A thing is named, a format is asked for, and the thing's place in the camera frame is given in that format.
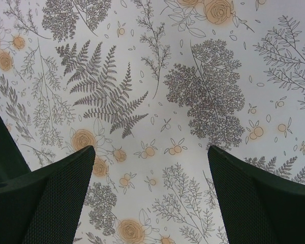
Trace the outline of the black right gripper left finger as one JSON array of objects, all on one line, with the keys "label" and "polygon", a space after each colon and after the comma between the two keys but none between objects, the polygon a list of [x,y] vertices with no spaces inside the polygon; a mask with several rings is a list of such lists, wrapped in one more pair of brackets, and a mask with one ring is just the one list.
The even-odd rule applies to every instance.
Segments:
[{"label": "black right gripper left finger", "polygon": [[0,243],[72,243],[95,157],[87,146],[0,182]]}]

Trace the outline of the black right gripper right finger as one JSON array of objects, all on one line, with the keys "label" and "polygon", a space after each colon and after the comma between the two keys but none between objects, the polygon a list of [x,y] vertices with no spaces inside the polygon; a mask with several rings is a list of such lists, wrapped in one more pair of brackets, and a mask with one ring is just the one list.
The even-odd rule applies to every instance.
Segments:
[{"label": "black right gripper right finger", "polygon": [[229,243],[305,243],[305,185],[217,146],[208,162]]}]

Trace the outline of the floral patterned table mat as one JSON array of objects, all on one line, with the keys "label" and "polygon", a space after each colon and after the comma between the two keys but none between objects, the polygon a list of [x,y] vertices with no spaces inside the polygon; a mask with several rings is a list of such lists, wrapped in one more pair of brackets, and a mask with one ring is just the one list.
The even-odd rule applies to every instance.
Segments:
[{"label": "floral patterned table mat", "polygon": [[0,1],[0,116],[94,147],[74,243],[227,243],[211,145],[305,185],[305,1]]}]

